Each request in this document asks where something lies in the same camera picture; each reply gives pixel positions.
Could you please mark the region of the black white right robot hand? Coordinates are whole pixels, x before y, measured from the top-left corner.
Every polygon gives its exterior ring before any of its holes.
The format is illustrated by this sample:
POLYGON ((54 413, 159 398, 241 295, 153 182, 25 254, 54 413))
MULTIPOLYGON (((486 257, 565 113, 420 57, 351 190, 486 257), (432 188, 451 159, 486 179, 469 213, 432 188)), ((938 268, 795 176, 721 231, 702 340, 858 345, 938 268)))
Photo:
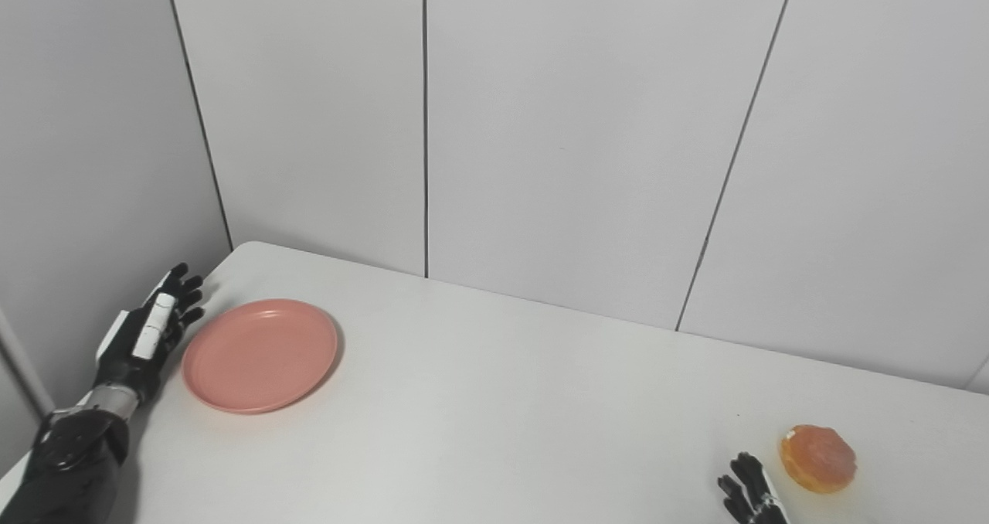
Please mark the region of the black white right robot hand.
POLYGON ((741 451, 730 461, 732 475, 721 475, 718 488, 722 503, 737 523, 790 523, 762 461, 741 451))

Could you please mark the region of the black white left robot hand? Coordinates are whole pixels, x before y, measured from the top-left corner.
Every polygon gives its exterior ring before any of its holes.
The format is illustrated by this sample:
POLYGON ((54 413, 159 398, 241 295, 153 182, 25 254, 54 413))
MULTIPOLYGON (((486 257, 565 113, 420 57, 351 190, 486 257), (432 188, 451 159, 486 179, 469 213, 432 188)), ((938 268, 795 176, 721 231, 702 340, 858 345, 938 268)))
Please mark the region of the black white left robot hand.
POLYGON ((177 264, 155 285, 142 305, 117 314, 97 349, 93 386, 123 386, 138 402, 155 397, 161 372, 186 329, 204 316, 202 277, 177 264))

